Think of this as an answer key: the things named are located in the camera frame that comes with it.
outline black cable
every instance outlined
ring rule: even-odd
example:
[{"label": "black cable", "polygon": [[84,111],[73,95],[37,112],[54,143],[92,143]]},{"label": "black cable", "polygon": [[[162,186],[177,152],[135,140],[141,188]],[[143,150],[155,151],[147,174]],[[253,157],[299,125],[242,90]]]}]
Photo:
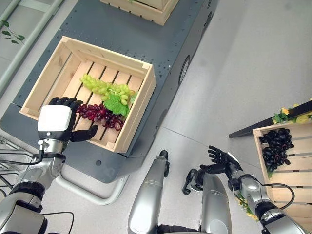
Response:
[{"label": "black cable", "polygon": [[1,174],[0,174],[0,179],[9,187],[10,189],[13,188],[13,186],[7,181]]},{"label": "black cable", "polygon": [[283,186],[283,187],[288,188],[288,189],[291,191],[291,193],[292,193],[292,198],[291,198],[291,200],[290,200],[285,206],[281,207],[281,208],[280,208],[281,210],[283,210],[283,209],[289,207],[289,206],[293,203],[293,201],[294,201],[294,196],[295,196],[295,195],[294,195],[294,191],[293,191],[293,189],[292,189],[291,187],[289,187],[289,186],[286,185],[286,184],[272,183],[272,184],[261,184],[261,186],[263,186],[263,187],[268,187],[268,186]]},{"label": "black cable", "polygon": [[6,193],[4,190],[0,189],[0,192],[3,194],[4,197],[6,197]]},{"label": "black cable", "polygon": [[9,161],[9,160],[0,160],[0,163],[8,163],[8,164],[16,164],[22,166],[31,166],[41,163],[43,160],[44,150],[39,150],[39,159],[37,162],[16,162],[16,161]]},{"label": "black cable", "polygon": [[72,224],[70,225],[70,229],[69,229],[69,232],[68,234],[70,234],[70,232],[72,231],[72,228],[73,228],[73,224],[74,224],[74,219],[75,219],[75,215],[73,212],[70,212],[70,211],[63,211],[63,212],[55,212],[55,213],[45,213],[43,215],[58,215],[58,214],[71,214],[72,215]]}]

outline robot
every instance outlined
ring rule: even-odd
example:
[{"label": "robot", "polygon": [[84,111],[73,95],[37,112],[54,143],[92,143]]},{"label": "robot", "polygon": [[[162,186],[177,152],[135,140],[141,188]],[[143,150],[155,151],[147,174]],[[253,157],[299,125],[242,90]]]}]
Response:
[{"label": "robot", "polygon": [[[91,139],[97,125],[88,130],[73,132],[76,110],[82,101],[75,98],[53,98],[43,106],[38,120],[39,153],[34,162],[25,163],[27,170],[18,177],[10,194],[0,203],[0,234],[44,234],[47,219],[41,214],[41,201],[52,181],[60,175],[66,160],[63,154],[69,141]],[[163,150],[151,165],[133,204],[128,221],[129,234],[211,233],[231,234],[231,216],[228,197],[220,179],[215,175],[225,173],[229,188],[240,190],[247,198],[250,209],[263,225],[263,234],[307,234],[304,229],[277,208],[266,195],[262,185],[245,174],[239,162],[229,153],[209,146],[215,164],[192,169],[182,189],[202,191],[202,218],[199,231],[179,226],[158,225],[164,177],[170,164]]]}]

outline red grapes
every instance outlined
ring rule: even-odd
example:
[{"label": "red grapes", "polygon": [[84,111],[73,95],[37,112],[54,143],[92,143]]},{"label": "red grapes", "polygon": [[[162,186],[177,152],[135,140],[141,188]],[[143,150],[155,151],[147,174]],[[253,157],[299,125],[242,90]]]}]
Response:
[{"label": "red grapes", "polygon": [[93,122],[100,122],[105,128],[115,128],[119,131],[124,122],[121,120],[122,115],[114,115],[113,112],[106,109],[101,103],[100,105],[80,105],[77,109],[77,113],[82,118],[87,118]]}]

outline black grapes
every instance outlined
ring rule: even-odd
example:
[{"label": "black grapes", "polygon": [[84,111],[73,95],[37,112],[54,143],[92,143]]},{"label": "black grapes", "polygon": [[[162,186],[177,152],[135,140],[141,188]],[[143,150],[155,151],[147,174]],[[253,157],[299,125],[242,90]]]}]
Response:
[{"label": "black grapes", "polygon": [[280,128],[270,130],[263,137],[260,137],[261,144],[268,143],[269,146],[262,150],[263,158],[268,172],[273,172],[278,166],[284,163],[289,165],[291,162],[287,159],[286,151],[293,148],[292,135],[289,129]]}]

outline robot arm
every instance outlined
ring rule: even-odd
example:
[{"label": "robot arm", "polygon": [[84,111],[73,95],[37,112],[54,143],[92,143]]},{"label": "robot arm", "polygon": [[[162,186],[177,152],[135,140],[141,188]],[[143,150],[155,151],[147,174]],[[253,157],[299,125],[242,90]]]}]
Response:
[{"label": "robot arm", "polygon": [[43,106],[38,120],[39,154],[22,173],[11,193],[0,203],[0,234],[43,234],[48,221],[40,214],[45,191],[57,178],[65,162],[62,154],[69,141],[92,138],[98,127],[72,132],[76,110],[75,98],[58,97]]},{"label": "robot arm", "polygon": [[245,174],[237,159],[230,153],[225,153],[209,146],[213,164],[201,165],[207,173],[225,172],[229,178],[229,188],[240,190],[251,211],[260,220],[263,234],[307,234],[304,229],[269,199],[264,187],[251,175]]}]

